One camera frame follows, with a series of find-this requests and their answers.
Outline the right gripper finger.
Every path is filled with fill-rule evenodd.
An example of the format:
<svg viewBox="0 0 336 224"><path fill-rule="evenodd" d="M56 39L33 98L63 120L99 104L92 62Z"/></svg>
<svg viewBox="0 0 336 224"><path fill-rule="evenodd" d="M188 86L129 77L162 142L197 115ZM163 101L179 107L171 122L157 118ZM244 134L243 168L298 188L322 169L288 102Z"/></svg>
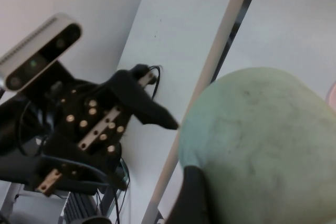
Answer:
<svg viewBox="0 0 336 224"><path fill-rule="evenodd" d="M168 224L210 223L206 181L200 168L184 167L180 193L165 222Z"/></svg>

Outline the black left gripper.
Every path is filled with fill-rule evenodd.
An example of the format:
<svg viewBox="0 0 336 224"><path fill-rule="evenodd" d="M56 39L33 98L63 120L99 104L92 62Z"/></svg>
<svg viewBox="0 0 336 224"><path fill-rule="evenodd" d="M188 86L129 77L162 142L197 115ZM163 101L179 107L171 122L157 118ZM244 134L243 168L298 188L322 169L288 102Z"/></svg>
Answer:
<svg viewBox="0 0 336 224"><path fill-rule="evenodd" d="M118 70L102 84L75 79L58 62L50 71L60 82L60 87L50 90L46 112L52 132L44 155L34 158L34 190L44 195L104 186L94 178L94 167L121 165L120 140L131 113L142 124L179 128L171 113L139 84L152 73L147 65Z"/></svg>

